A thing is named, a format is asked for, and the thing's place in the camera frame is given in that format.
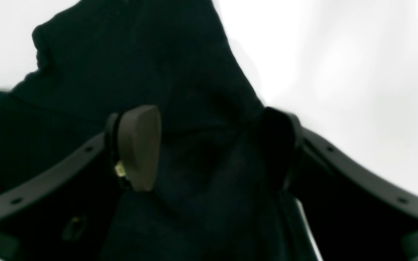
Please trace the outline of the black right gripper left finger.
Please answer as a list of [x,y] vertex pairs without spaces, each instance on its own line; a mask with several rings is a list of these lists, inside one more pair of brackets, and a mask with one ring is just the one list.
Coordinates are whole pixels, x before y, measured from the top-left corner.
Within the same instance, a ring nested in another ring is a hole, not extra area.
[[120,185],[150,192],[157,180],[161,114],[156,105],[140,105],[111,114],[104,136],[111,167]]

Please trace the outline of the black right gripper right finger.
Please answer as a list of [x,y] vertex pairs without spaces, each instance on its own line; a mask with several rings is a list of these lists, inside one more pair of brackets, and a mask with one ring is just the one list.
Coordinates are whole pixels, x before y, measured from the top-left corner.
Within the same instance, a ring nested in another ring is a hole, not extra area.
[[293,113],[266,107],[259,140],[270,186],[276,192],[288,190],[297,177],[303,154],[303,128],[299,118]]

